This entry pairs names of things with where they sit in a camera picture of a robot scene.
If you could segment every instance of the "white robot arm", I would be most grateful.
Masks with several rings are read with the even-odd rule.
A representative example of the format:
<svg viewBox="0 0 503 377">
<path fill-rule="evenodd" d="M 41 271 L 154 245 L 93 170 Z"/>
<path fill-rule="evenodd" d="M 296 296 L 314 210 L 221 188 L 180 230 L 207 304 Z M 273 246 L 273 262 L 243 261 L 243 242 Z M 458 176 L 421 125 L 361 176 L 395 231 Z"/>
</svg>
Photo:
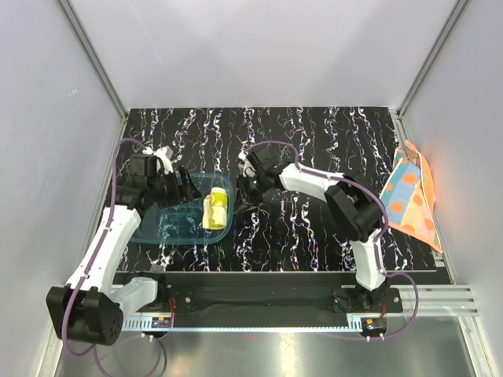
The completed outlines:
<svg viewBox="0 0 503 377">
<path fill-rule="evenodd" d="M 359 299 L 366 307 L 378 302 L 388 288 L 377 238 L 383 214 L 364 192 L 347 183 L 364 185 L 362 177 L 350 178 L 299 163 L 280 163 L 279 157 L 267 148 L 243 152 L 239 158 L 242 175 L 238 178 L 238 190 L 244 204 L 261 203 L 262 194 L 269 189 L 303 192 L 328 204 L 335 226 L 341 236 L 350 240 L 353 249 Z"/>
<path fill-rule="evenodd" d="M 143 306 L 162 307 L 167 289 L 154 279 L 136 277 L 112 292 L 113 277 L 123 252 L 154 204 L 160 208 L 199 199 L 201 194 L 183 167 L 178 167 L 182 183 L 171 165 L 169 147 L 132 155 L 129 172 L 117 186 L 112 222 L 112 208 L 105 208 L 89 249 L 64 287 L 52 287 L 46 303 L 57 336 L 62 328 L 68 339 L 110 346 L 119 337 L 123 320 Z M 70 298 L 75 296 L 73 305 Z"/>
</svg>

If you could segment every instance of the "translucent container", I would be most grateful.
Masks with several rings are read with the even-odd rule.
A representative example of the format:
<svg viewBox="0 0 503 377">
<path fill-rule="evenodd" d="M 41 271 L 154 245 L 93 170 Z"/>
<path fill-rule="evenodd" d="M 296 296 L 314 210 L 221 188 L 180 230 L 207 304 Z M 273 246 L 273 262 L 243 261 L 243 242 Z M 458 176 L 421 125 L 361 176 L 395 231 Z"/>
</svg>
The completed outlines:
<svg viewBox="0 0 503 377">
<path fill-rule="evenodd" d="M 232 181 L 220 173 L 190 173 L 190 177 L 203 197 L 163 209 L 154 204 L 131 237 L 133 242 L 194 245 L 215 243 L 226 236 L 232 226 L 236 196 Z M 223 230 L 207 230 L 202 226 L 204 197 L 209 195 L 214 187 L 225 189 L 229 197 L 227 226 Z"/>
</svg>

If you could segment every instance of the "colorful fabric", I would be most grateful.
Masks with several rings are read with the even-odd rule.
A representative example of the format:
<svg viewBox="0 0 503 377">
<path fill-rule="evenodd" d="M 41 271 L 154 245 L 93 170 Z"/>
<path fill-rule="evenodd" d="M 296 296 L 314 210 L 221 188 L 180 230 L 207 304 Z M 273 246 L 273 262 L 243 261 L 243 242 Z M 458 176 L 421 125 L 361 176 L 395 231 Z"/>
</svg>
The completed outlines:
<svg viewBox="0 0 503 377">
<path fill-rule="evenodd" d="M 430 166 L 416 146 L 396 148 L 393 172 L 380 198 L 386 207 L 390 227 L 404 232 L 442 253 L 433 221 L 435 188 Z"/>
</svg>

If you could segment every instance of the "purple cable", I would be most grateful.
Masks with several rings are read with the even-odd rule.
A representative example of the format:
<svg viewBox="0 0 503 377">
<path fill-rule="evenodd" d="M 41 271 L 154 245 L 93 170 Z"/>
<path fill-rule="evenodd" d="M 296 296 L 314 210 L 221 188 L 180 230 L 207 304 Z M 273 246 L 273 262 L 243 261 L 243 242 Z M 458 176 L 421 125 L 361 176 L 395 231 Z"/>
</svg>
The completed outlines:
<svg viewBox="0 0 503 377">
<path fill-rule="evenodd" d="M 117 143 L 116 148 L 114 149 L 113 152 L 113 161 L 112 161 L 112 197 L 110 199 L 110 213 L 108 215 L 108 219 L 106 222 L 106 229 L 103 230 L 103 233 L 100 236 L 100 239 L 98 240 L 96 247 L 94 248 L 93 254 L 91 255 L 91 258 L 89 259 L 89 262 L 86 265 L 86 268 L 84 269 L 84 274 L 88 275 L 89 271 L 91 270 L 91 267 L 93 266 L 94 261 L 96 260 L 97 253 L 100 251 L 101 246 L 103 245 L 105 241 L 105 237 L 107 236 L 108 229 L 110 228 L 110 225 L 112 224 L 113 220 L 113 214 L 114 210 L 116 208 L 116 193 L 117 193 L 117 156 L 119 155 L 119 149 L 120 146 L 124 143 L 134 143 L 136 145 L 139 145 L 142 148 L 145 148 L 145 146 L 138 140 L 135 139 L 130 139 L 130 138 L 124 138 Z M 72 348 L 70 348 L 70 345 L 68 344 L 68 322 L 70 321 L 70 312 L 72 311 L 73 305 L 75 303 L 75 299 L 77 298 L 77 294 L 80 291 L 80 288 L 83 286 L 84 281 L 86 280 L 85 276 L 82 276 L 79 279 L 79 282 L 76 284 L 75 288 L 73 289 L 72 294 L 70 295 L 70 299 L 68 300 L 68 304 L 66 305 L 66 309 L 64 311 L 63 315 L 63 323 L 61 325 L 61 339 L 63 340 L 63 348 L 66 351 L 66 353 L 71 356 L 71 357 L 83 357 L 87 355 L 90 351 L 92 351 L 96 345 L 91 345 L 88 349 L 82 351 L 81 353 L 77 353 Z"/>
<path fill-rule="evenodd" d="M 160 340 L 158 338 L 154 338 L 154 337 L 152 337 L 152 339 L 156 340 L 156 344 L 158 346 L 159 352 L 157 354 L 156 363 L 154 364 L 152 370 L 148 374 L 145 375 L 145 377 L 151 377 L 156 372 L 156 369 L 159 367 L 159 364 L 160 364 L 161 355 L 163 353 L 163 345 L 161 344 Z M 103 365 L 100 362 L 100 358 L 97 355 L 97 347 L 94 347 L 93 354 L 94 354 L 94 361 L 96 362 L 97 368 L 100 370 L 101 374 L 104 375 L 105 377 L 113 377 L 112 375 L 107 373 L 105 368 L 103 368 Z"/>
<path fill-rule="evenodd" d="M 384 217 L 384 226 L 381 229 L 381 231 L 376 235 L 376 237 L 374 238 L 374 241 L 379 242 L 379 238 L 383 234 L 385 234 L 385 232 L 388 230 L 390 222 L 389 222 L 389 217 L 387 216 L 386 208 L 384 207 L 383 202 L 381 202 L 380 199 L 372 191 L 368 190 L 366 187 L 360 185 L 359 183 L 353 182 L 352 180 L 349 180 L 346 178 L 341 178 L 341 177 L 337 177 L 337 176 L 328 176 L 328 175 L 325 175 L 325 174 L 320 173 L 318 171 L 313 171 L 311 169 L 302 168 L 300 166 L 300 162 L 299 162 L 299 151 L 297 151 L 297 148 L 294 147 L 293 144 L 285 143 L 284 141 L 260 141 L 259 143 L 253 144 L 250 147 L 246 148 L 244 151 L 246 153 L 248 153 L 248 152 L 252 151 L 253 149 L 258 148 L 261 145 L 284 145 L 285 147 L 289 147 L 296 154 L 296 159 L 295 159 L 294 164 L 296 165 L 296 168 L 299 169 L 299 171 L 307 173 L 307 174 L 311 174 L 311 175 L 318 177 L 318 178 L 328 178 L 329 180 L 347 183 L 348 185 L 354 186 L 355 188 L 361 190 L 363 193 L 368 195 L 377 204 L 377 206 L 380 208 L 380 210 L 383 214 L 383 217 Z M 412 284 L 412 286 L 414 288 L 414 293 L 416 295 L 416 305 L 414 306 L 414 311 L 413 311 L 412 316 L 410 317 L 409 322 L 402 330 L 397 331 L 394 334 L 391 334 L 386 337 L 388 339 L 392 339 L 400 334 L 403 334 L 405 331 L 407 331 L 410 328 L 410 326 L 414 323 L 414 321 L 416 320 L 417 311 L 419 309 L 419 291 L 417 290 L 416 282 L 414 281 L 414 279 L 412 277 L 410 277 L 409 274 L 403 273 L 403 272 L 396 272 L 396 273 L 392 273 L 390 275 L 387 274 L 386 269 L 384 268 L 384 266 L 380 262 L 381 258 L 379 256 L 379 250 L 378 250 L 377 246 L 374 247 L 374 258 L 376 259 L 377 266 L 383 275 L 385 275 L 386 277 L 389 277 L 389 278 L 393 278 L 395 276 L 405 277 Z"/>
</svg>

